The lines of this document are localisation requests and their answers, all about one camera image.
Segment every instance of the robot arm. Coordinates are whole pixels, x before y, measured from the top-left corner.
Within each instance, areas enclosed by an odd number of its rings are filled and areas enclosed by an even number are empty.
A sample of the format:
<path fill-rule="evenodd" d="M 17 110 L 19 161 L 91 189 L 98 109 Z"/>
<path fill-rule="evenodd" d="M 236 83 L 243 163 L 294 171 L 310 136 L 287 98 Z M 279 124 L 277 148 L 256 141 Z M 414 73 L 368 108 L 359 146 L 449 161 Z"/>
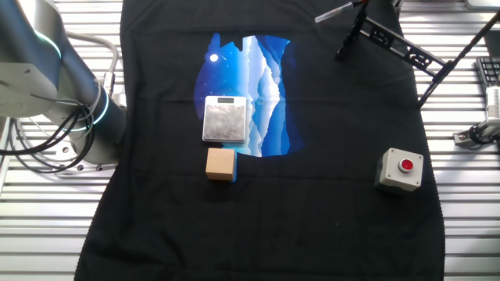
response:
<path fill-rule="evenodd" d="M 84 160 L 96 165 L 117 163 L 126 110 L 106 94 L 113 88 L 113 79 L 105 82 L 107 87 L 95 82 L 69 42 L 53 1 L 1 0 L 0 38 L 0 116 L 43 114 L 60 125 L 75 107 L 55 100 L 95 105 L 95 140 Z M 85 145 L 86 129 L 86 122 L 79 121 L 71 130 L 77 153 Z"/>

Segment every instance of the metal grating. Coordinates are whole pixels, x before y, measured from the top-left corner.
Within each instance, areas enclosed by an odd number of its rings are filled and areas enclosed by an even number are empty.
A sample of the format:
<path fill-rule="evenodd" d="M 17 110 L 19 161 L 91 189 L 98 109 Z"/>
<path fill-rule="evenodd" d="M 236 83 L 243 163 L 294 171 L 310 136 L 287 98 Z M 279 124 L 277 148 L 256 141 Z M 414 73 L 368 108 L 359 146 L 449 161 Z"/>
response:
<path fill-rule="evenodd" d="M 98 35 L 120 46 L 121 0 L 55 2 L 67 30 Z M 492 16 L 492 12 L 469 11 L 458 0 L 406 0 L 401 25 L 409 40 L 448 60 Z M 103 76 L 111 53 L 94 44 L 72 43 L 95 74 Z M 500 155 L 495 146 L 467 151 L 452 140 L 452 133 L 485 118 L 473 62 L 487 55 L 482 41 L 422 110 L 445 216 L 446 281 L 500 281 Z M 116 71 L 115 98 L 124 103 L 121 64 Z M 416 82 L 423 93 L 430 77 L 417 71 Z M 55 129 L 45 119 L 36 120 L 49 133 Z M 25 125 L 32 142 L 44 140 L 33 123 Z M 53 155 L 55 150 L 47 153 Z M 40 176 L 15 159 L 6 159 L 0 173 L 0 179 L 5 177 L 0 193 L 0 281 L 72 280 L 92 216 L 112 173 Z"/>

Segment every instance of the wooden block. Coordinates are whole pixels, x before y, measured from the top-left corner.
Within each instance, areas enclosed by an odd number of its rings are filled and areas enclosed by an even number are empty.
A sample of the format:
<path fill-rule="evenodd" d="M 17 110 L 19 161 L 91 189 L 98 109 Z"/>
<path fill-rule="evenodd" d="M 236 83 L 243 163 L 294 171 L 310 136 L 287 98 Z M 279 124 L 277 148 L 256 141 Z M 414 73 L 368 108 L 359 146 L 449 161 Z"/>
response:
<path fill-rule="evenodd" d="M 233 149 L 209 148 L 206 175 L 210 180 L 234 181 L 236 153 Z"/>

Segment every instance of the black t-shirt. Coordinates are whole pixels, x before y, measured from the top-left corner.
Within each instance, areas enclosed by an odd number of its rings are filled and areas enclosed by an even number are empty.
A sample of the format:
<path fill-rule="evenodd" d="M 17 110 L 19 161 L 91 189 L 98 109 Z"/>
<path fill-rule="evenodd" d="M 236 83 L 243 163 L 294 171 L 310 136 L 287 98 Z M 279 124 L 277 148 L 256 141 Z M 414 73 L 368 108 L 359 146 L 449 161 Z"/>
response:
<path fill-rule="evenodd" d="M 124 1 L 127 137 L 75 280 L 443 280 L 413 69 L 365 38 L 335 61 L 356 12 L 313 19 L 344 3 Z M 401 32 L 390 1 L 368 15 Z M 252 108 L 234 183 L 205 175 L 214 91 Z M 409 196 L 373 188 L 389 148 L 425 156 Z"/>

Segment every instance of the red button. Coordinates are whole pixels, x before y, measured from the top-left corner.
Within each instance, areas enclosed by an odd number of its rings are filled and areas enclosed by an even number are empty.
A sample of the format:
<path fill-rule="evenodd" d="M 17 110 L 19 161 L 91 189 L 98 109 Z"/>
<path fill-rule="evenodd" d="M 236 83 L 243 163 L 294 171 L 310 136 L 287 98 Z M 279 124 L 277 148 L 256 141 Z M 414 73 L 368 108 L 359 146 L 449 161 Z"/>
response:
<path fill-rule="evenodd" d="M 399 163 L 399 168 L 401 168 L 401 170 L 403 172 L 409 172 L 413 169 L 413 162 L 412 160 L 410 159 L 404 159 L 403 161 L 401 161 L 401 163 Z"/>

